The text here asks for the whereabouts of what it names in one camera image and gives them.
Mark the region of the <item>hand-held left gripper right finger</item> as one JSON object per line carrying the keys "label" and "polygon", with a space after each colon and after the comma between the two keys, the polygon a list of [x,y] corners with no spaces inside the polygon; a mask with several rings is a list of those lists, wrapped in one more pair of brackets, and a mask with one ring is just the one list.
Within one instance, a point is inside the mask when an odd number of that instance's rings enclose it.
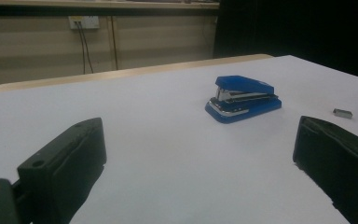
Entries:
{"label": "hand-held left gripper right finger", "polygon": [[358,224],[357,135],[331,122],[303,116],[293,161],[351,224]]}

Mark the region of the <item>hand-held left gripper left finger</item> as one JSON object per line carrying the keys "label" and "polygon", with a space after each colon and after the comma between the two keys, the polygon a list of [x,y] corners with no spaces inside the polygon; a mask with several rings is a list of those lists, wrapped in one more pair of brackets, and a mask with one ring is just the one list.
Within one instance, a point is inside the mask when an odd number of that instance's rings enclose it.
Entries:
{"label": "hand-held left gripper left finger", "polygon": [[103,121],[71,126],[18,167],[21,189],[30,195],[34,224],[69,224],[103,172]]}

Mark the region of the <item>metal staple strip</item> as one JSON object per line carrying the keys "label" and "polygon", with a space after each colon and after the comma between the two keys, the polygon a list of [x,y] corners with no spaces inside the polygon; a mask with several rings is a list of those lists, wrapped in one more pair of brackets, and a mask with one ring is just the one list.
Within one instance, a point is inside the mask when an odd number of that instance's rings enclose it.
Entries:
{"label": "metal staple strip", "polygon": [[342,110],[342,109],[335,108],[333,110],[333,114],[336,117],[345,118],[345,119],[352,119],[352,112],[348,111],[348,110]]}

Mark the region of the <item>blue stapler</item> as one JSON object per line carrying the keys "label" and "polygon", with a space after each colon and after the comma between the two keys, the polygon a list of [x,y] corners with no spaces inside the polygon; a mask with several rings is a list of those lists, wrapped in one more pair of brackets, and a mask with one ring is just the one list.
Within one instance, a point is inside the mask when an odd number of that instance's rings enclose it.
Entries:
{"label": "blue stapler", "polygon": [[217,91],[205,110],[225,124],[249,119],[282,107],[269,84],[242,76],[223,76],[215,81]]}

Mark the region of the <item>wooden table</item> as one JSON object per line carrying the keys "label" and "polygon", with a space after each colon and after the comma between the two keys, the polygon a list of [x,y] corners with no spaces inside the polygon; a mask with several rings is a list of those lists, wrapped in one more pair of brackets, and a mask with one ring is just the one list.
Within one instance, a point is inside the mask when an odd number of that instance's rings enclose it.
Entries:
{"label": "wooden table", "polygon": [[242,63],[242,62],[263,60],[269,58],[271,58],[271,55],[259,53],[259,54],[252,54],[252,55],[201,60],[201,61],[194,61],[194,62],[153,65],[153,66],[108,71],[108,72],[101,72],[101,73],[94,73],[94,74],[76,75],[76,76],[69,76],[69,77],[53,77],[53,78],[45,78],[39,80],[19,81],[19,82],[0,84],[0,92],[24,90],[24,89],[94,81],[94,80],[113,79],[119,77],[133,77],[133,76],[140,76],[140,75],[146,75],[152,73],[170,72],[175,70],[197,68],[202,66],[220,65],[226,63]]}

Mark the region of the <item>black curtain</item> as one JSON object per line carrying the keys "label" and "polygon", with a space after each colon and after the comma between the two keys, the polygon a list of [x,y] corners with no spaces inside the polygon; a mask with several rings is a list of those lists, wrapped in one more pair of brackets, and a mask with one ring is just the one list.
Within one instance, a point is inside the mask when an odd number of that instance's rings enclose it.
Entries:
{"label": "black curtain", "polygon": [[213,56],[256,53],[358,76],[358,0],[221,0]]}

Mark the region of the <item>black horizontal metal bar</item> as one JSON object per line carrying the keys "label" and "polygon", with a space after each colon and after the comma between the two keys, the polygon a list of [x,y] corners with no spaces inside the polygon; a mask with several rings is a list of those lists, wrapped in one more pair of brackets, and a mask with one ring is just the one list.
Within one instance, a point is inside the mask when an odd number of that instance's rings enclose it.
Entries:
{"label": "black horizontal metal bar", "polygon": [[0,16],[217,16],[208,8],[109,8],[0,5]]}

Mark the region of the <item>white wall socket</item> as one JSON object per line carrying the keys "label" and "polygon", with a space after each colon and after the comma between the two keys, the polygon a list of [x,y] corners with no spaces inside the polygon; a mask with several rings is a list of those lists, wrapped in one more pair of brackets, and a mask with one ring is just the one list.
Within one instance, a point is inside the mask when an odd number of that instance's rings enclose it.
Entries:
{"label": "white wall socket", "polygon": [[98,16],[69,16],[69,24],[71,29],[83,28],[83,29],[99,29],[99,17]]}

